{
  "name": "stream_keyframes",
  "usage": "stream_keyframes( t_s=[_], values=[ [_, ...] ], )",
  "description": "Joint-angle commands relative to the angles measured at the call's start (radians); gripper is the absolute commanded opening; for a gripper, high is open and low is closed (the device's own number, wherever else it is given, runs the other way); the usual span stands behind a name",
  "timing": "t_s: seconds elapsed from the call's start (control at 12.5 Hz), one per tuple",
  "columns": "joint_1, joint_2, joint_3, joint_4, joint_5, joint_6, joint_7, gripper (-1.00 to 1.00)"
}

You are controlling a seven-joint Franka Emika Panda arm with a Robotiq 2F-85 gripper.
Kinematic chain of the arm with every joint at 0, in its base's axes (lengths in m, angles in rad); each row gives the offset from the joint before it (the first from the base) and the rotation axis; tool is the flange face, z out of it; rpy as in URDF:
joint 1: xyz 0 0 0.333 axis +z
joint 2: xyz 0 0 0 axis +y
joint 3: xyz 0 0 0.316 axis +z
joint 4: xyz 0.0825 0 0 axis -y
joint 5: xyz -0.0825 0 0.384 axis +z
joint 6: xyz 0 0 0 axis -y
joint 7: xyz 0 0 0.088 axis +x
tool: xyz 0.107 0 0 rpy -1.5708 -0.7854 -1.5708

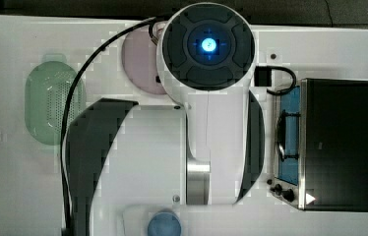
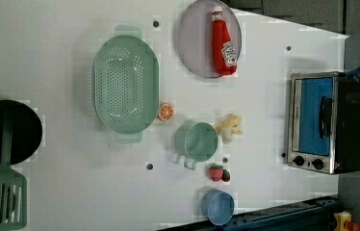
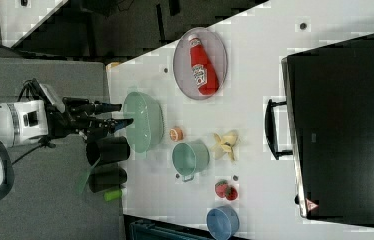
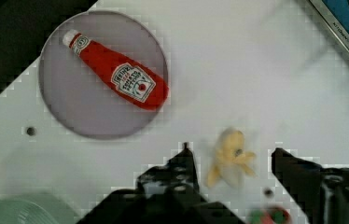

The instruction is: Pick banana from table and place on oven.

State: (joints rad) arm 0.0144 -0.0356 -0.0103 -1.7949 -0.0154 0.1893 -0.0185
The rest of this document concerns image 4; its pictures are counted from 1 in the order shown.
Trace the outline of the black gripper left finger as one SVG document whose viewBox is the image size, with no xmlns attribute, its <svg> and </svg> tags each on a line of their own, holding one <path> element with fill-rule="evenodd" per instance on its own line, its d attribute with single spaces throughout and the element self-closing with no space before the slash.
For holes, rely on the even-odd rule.
<svg viewBox="0 0 349 224">
<path fill-rule="evenodd" d="M 220 202 L 200 193 L 188 143 L 166 164 L 139 175 L 133 189 L 117 189 L 77 224 L 245 224 Z"/>
</svg>

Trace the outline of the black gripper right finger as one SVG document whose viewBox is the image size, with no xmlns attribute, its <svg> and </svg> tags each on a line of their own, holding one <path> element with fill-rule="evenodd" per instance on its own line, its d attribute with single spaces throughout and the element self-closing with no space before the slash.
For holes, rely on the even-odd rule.
<svg viewBox="0 0 349 224">
<path fill-rule="evenodd" d="M 349 168 L 324 168 L 278 147 L 272 173 L 310 224 L 349 224 Z"/>
</svg>

